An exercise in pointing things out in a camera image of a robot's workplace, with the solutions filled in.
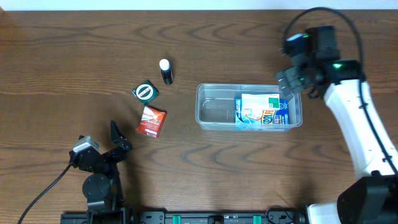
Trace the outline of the red medicine packet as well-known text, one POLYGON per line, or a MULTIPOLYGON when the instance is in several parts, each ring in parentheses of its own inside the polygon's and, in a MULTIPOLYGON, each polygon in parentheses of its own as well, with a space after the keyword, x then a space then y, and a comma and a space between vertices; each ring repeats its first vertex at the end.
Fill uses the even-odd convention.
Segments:
POLYGON ((158 138, 167 113, 150 106, 145 106, 136 133, 158 138))

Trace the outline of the white green medicine box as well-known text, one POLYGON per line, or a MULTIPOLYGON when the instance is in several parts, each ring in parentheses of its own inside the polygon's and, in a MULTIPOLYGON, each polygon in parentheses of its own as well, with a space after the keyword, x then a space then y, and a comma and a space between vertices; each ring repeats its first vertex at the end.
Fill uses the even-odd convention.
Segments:
POLYGON ((279 110, 279 94, 242 94, 242 107, 261 110, 279 110))

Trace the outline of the green Zam-Buk box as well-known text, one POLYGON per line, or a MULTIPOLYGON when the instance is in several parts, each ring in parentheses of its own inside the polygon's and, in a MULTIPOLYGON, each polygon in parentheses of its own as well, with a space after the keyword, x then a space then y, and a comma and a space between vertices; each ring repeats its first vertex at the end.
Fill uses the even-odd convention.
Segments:
POLYGON ((146 80, 132 90, 132 94, 143 104, 148 105, 151 101, 159 96, 159 91, 156 87, 146 80))

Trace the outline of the blue fever patch box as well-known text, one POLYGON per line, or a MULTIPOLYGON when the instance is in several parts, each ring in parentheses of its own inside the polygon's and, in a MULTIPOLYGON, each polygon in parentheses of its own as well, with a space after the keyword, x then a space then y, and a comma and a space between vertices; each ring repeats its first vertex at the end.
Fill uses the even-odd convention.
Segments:
POLYGON ((236 130, 261 130, 262 128, 283 128, 290 124, 289 104, 287 100, 280 100, 279 110, 257 110, 242 108, 242 99, 235 99, 236 130))

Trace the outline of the dark bottle white cap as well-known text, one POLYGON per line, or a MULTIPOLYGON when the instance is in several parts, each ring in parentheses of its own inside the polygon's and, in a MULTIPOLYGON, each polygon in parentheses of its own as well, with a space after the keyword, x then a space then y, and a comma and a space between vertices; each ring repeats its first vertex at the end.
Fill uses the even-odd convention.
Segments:
POLYGON ((164 83, 171 85, 174 82, 174 76, 170 62, 164 58, 159 62, 159 67, 164 83))

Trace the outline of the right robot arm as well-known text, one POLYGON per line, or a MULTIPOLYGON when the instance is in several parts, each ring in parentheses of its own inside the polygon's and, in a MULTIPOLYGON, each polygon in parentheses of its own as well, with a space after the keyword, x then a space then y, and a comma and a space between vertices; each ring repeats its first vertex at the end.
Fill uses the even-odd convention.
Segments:
POLYGON ((307 206, 304 223, 397 223, 397 149, 374 107, 357 60, 342 60, 335 29, 314 27, 284 39, 292 67, 279 72, 284 94, 311 89, 335 116, 349 149, 356 182, 328 203, 307 206))

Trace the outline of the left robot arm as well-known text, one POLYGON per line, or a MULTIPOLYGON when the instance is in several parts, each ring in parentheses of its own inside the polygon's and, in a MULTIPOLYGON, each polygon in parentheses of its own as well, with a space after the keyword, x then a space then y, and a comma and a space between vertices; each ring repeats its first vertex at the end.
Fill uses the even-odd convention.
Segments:
POLYGON ((69 152, 70 165, 91 175, 83 183, 88 223, 129 223, 129 209, 124 205, 118 163, 127 159, 132 144, 120 132, 115 121, 110 123, 111 142, 115 148, 99 152, 99 145, 89 136, 80 136, 69 152))

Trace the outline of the clear plastic container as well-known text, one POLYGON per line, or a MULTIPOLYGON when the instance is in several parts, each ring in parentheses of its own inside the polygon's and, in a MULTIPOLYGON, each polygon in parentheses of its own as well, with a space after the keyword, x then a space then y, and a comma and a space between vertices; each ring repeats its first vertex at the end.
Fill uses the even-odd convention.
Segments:
POLYGON ((205 130, 286 132, 301 126, 301 96, 277 85, 201 84, 196 121, 205 130))

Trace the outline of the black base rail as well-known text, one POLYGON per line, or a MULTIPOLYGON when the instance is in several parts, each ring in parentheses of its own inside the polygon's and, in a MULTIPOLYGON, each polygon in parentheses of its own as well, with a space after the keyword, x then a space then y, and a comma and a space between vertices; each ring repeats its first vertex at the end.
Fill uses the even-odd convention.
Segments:
POLYGON ((294 211, 270 210, 264 213, 169 213, 144 212, 128 216, 123 212, 90 215, 88 213, 63 214, 61 224, 79 223, 140 223, 140 224, 303 224, 305 215, 294 211))

